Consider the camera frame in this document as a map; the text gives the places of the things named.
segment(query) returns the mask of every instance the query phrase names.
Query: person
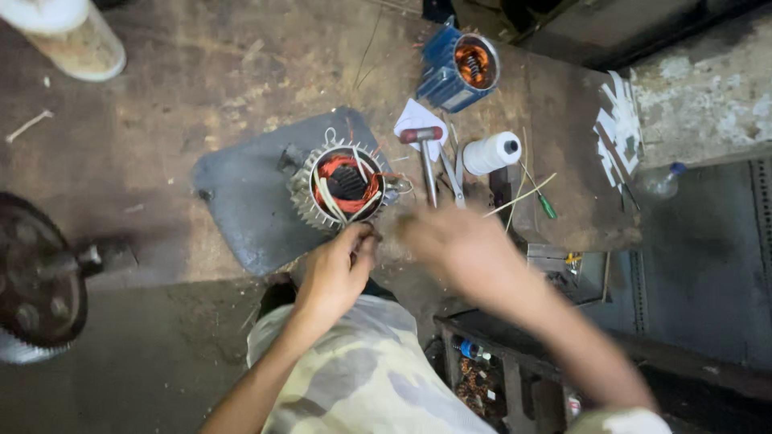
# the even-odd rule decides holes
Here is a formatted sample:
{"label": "person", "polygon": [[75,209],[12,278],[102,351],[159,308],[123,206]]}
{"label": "person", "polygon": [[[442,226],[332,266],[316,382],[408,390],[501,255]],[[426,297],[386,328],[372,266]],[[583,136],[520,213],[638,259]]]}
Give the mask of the person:
{"label": "person", "polygon": [[[527,268],[498,219],[420,210],[399,232],[443,282],[539,339],[602,407],[570,432],[670,432],[635,367]],[[310,254],[294,303],[258,320],[248,338],[251,368],[202,433],[494,432],[432,370],[413,316],[384,294],[362,294],[376,245],[372,226],[356,223]]]}

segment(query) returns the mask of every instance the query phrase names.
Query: green screwdriver handle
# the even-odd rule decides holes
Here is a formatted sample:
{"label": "green screwdriver handle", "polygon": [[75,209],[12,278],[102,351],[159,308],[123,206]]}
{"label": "green screwdriver handle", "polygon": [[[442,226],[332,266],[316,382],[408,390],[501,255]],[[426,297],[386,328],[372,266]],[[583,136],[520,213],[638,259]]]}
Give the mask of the green screwdriver handle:
{"label": "green screwdriver handle", "polygon": [[544,195],[539,195],[539,202],[541,202],[541,207],[544,209],[544,212],[546,212],[547,217],[550,219],[557,219],[557,213],[552,209],[552,205],[550,205]]}

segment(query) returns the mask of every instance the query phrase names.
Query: workbench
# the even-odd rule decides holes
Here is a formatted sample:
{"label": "workbench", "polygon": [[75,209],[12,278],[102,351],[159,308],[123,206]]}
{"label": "workbench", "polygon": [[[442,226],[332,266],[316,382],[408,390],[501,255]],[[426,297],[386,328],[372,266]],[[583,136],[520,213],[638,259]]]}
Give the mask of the workbench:
{"label": "workbench", "polygon": [[[423,179],[420,155],[392,132],[420,82],[421,44],[437,28],[415,13],[364,0],[137,0],[104,15],[128,58],[106,83],[65,76],[0,26],[0,131],[43,109],[55,114],[0,145],[0,186],[38,205],[71,241],[127,237],[139,267],[109,286],[244,276],[192,188],[191,168],[207,152],[334,107],[359,110],[392,169]],[[637,224],[618,210],[591,130],[611,77],[498,50],[498,89],[451,119],[461,144],[522,134],[536,180],[557,173],[543,192],[560,217],[547,221],[531,196],[518,203],[515,230],[575,250],[634,243]],[[507,176],[516,188],[519,172]],[[392,214],[425,203],[423,182],[415,187]],[[381,256],[407,259],[394,245]]]}

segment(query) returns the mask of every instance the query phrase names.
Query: white cylindrical container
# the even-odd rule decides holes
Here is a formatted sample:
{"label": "white cylindrical container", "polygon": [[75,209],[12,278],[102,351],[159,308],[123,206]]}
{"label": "white cylindrical container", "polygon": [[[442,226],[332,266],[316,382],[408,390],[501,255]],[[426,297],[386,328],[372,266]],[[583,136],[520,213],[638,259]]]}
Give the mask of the white cylindrical container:
{"label": "white cylindrical container", "polygon": [[126,66],[123,44],[91,0],[1,0],[0,16],[69,76],[104,81]]}
{"label": "white cylindrical container", "polygon": [[463,161],[469,173],[480,176],[517,163],[522,152],[520,139],[504,131],[467,144]]}

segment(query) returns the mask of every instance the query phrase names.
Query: screwdriver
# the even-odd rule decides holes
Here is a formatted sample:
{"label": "screwdriver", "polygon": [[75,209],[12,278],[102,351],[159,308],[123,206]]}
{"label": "screwdriver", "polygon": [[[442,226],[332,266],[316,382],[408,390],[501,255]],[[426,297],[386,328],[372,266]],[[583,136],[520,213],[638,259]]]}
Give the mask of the screwdriver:
{"label": "screwdriver", "polygon": [[528,169],[526,169],[526,165],[520,161],[520,166],[523,167],[526,175],[528,175],[528,179],[531,180],[531,184],[533,184],[534,188],[536,188],[536,196],[539,198],[539,202],[541,202],[541,208],[544,210],[544,213],[547,214],[547,217],[550,219],[557,219],[557,213],[554,209],[552,209],[552,205],[550,205],[550,203],[547,201],[547,198],[545,198],[544,195],[542,195],[539,191],[539,188],[537,187],[538,184],[533,180],[533,178],[531,178],[530,173],[528,173]]}

